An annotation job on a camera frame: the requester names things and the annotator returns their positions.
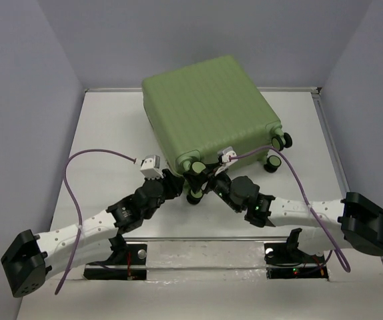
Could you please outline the green suitcase blue lining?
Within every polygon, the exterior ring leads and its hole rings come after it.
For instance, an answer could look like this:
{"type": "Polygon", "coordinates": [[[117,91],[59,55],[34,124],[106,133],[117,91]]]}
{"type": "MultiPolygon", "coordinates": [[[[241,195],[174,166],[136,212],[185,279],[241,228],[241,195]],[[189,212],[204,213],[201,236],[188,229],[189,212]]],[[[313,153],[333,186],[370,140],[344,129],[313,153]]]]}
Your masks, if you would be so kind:
{"type": "Polygon", "coordinates": [[[215,163],[233,147],[244,154],[283,135],[280,118],[242,66],[226,55],[145,78],[143,107],[169,168],[215,163]]]}

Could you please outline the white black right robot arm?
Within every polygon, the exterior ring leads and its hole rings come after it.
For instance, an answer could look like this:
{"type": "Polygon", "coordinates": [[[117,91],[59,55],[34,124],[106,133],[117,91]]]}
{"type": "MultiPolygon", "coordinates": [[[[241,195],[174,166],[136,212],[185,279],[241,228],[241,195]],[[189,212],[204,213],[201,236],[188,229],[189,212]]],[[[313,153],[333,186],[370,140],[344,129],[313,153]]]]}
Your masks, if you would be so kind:
{"type": "Polygon", "coordinates": [[[285,253],[292,261],[323,251],[353,248],[383,257],[383,208],[363,195],[306,204],[265,195],[249,177],[231,179],[225,171],[205,168],[183,174],[192,191],[214,192],[251,225],[291,227],[285,253]]]}

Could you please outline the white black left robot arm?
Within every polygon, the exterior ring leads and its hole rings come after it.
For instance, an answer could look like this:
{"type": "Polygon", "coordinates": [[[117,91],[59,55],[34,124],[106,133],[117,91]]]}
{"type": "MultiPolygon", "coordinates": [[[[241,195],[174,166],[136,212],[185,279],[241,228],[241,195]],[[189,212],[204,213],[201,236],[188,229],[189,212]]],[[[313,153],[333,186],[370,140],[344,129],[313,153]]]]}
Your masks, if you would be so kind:
{"type": "Polygon", "coordinates": [[[123,235],[141,227],[167,200],[179,197],[184,181],[164,169],[160,178],[146,179],[133,194],[82,223],[46,233],[20,232],[1,258],[12,296],[31,294],[67,269],[106,259],[122,261],[123,235]],[[103,250],[94,250],[94,243],[104,245],[103,250]]]}

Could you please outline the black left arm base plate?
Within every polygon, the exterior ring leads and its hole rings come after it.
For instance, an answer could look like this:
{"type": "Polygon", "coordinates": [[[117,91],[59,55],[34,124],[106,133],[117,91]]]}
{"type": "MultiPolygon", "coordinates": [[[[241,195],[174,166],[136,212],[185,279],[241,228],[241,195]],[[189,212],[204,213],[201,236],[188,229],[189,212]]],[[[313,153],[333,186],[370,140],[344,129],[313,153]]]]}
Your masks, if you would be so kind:
{"type": "Polygon", "coordinates": [[[147,279],[147,244],[128,243],[125,249],[112,251],[103,261],[85,266],[86,280],[145,281],[147,279]]]}

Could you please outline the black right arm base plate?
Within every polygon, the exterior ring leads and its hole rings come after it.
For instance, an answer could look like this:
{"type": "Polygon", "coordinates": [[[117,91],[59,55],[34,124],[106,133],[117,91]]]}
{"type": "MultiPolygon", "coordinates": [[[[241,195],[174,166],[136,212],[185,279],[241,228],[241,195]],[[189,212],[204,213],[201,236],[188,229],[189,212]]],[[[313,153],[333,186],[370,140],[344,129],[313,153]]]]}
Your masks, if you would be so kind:
{"type": "Polygon", "coordinates": [[[268,279],[329,279],[325,256],[288,251],[285,243],[265,243],[268,279]]]}

